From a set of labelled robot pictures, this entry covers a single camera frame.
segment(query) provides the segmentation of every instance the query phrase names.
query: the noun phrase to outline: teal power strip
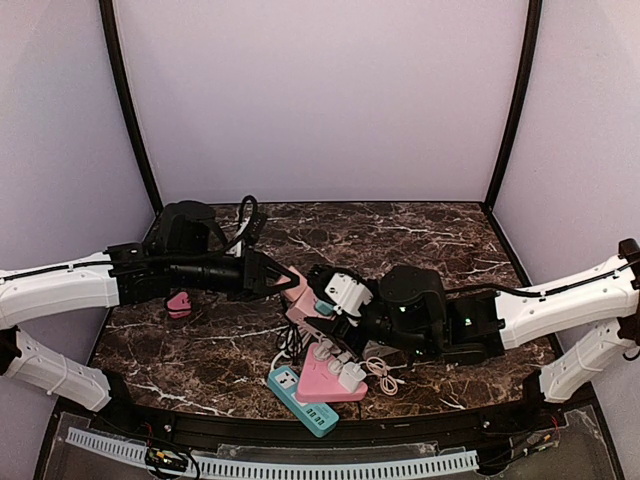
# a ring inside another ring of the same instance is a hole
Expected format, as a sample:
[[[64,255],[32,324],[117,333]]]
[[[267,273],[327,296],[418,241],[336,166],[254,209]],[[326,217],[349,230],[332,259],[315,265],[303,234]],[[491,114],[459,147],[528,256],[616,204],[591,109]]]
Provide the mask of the teal power strip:
[[[267,385],[316,437],[333,430],[340,417],[326,403],[302,403],[296,399],[298,377],[289,367],[280,367],[269,374]]]

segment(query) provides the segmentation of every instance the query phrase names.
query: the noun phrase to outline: lavender wall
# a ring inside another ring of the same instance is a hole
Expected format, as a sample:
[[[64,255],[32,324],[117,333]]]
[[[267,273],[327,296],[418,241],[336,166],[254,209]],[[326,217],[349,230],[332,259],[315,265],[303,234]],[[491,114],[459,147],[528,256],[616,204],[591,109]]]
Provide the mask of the lavender wall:
[[[167,201],[484,198],[526,0],[116,3]]]
[[[139,239],[152,218],[121,119],[94,0],[0,3],[0,268]],[[104,310],[24,325],[85,362]],[[54,404],[0,378],[0,478],[35,469]]]
[[[545,2],[531,84],[496,214],[535,282],[640,241],[640,4]],[[561,335],[571,346],[584,329]],[[627,478],[640,478],[640,362],[594,381]]]

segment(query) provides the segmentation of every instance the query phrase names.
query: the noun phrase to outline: pink power strip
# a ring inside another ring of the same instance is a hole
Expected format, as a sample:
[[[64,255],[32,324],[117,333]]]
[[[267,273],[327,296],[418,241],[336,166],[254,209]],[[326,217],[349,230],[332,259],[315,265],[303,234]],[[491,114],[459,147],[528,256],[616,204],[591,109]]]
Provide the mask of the pink power strip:
[[[335,357],[332,355],[324,362],[313,356],[318,343],[309,345],[307,358],[302,367],[296,398],[305,403],[359,402],[367,394],[369,387],[362,382],[358,389],[350,393],[338,381],[338,375],[329,372],[328,366]]]
[[[285,298],[292,302],[286,313],[287,318],[289,318],[289,320],[291,320],[292,322],[300,325],[305,330],[320,335],[320,332],[318,332],[315,328],[305,322],[304,319],[307,317],[318,317],[330,320],[333,317],[327,317],[316,311],[315,306],[318,298],[307,284],[307,279],[304,278],[304,276],[294,267],[289,267],[289,270],[300,277],[300,285],[282,292]],[[287,279],[282,277],[276,283],[282,283],[285,281],[287,281]]]

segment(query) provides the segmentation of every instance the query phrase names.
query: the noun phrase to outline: pink object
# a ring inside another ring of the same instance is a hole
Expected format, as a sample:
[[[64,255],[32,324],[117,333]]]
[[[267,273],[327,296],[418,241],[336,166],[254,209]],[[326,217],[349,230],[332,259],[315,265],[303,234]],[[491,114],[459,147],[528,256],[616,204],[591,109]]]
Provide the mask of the pink object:
[[[313,293],[313,290],[309,288],[307,279],[304,278],[304,276],[294,267],[289,267],[289,270],[300,277],[300,285],[282,292],[285,298],[292,302],[286,313],[287,318],[308,331],[320,334],[320,332],[317,332],[315,328],[306,323],[304,319],[307,317],[318,317],[331,320],[333,317],[327,317],[326,315],[322,315],[316,311],[315,306],[316,302],[318,301],[318,297],[316,297],[316,294]],[[278,280],[277,283],[282,283],[285,281],[287,281],[287,279],[285,277],[282,277]]]
[[[304,278],[304,275],[302,275],[298,270],[296,270],[295,267],[289,267],[289,271],[295,273],[296,275],[298,275],[298,277],[300,277],[300,285],[294,288],[290,288],[289,290],[285,290],[284,292],[282,292],[282,294],[290,302],[295,302],[298,298],[300,298],[300,296],[304,293],[304,291],[309,288],[309,286],[307,285],[307,279]],[[289,279],[287,277],[280,277],[276,282],[276,285],[280,283],[285,283],[288,281]]]
[[[338,381],[338,375],[328,370],[328,365],[335,357],[331,355],[324,362],[313,356],[318,343],[309,345],[307,358],[302,367],[296,398],[305,403],[359,402],[367,394],[369,387],[362,382],[354,393],[348,392]]]
[[[191,301],[187,292],[179,292],[165,302],[169,316],[174,320],[186,317],[191,313]]]

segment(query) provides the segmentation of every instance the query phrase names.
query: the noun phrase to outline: power socket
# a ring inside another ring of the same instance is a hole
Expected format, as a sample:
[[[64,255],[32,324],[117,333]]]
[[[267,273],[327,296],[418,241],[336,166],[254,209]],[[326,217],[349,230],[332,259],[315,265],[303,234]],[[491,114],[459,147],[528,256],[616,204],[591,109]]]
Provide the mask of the power socket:
[[[333,430],[340,417],[326,403],[302,403],[296,398],[298,377],[293,370],[282,366],[269,374],[267,385],[316,437],[324,437]]]
[[[320,345],[312,343],[309,345],[307,357],[300,374],[299,385],[296,387],[298,399],[301,402],[359,402],[367,394],[369,387],[361,381],[355,391],[347,390],[340,382],[340,376],[329,371],[329,364],[336,359],[329,355],[325,360],[318,360],[315,357],[316,348]]]
[[[285,390],[298,383],[298,379],[295,374],[290,372],[289,370],[284,370],[282,373],[276,375],[274,380],[278,382],[278,385]]]

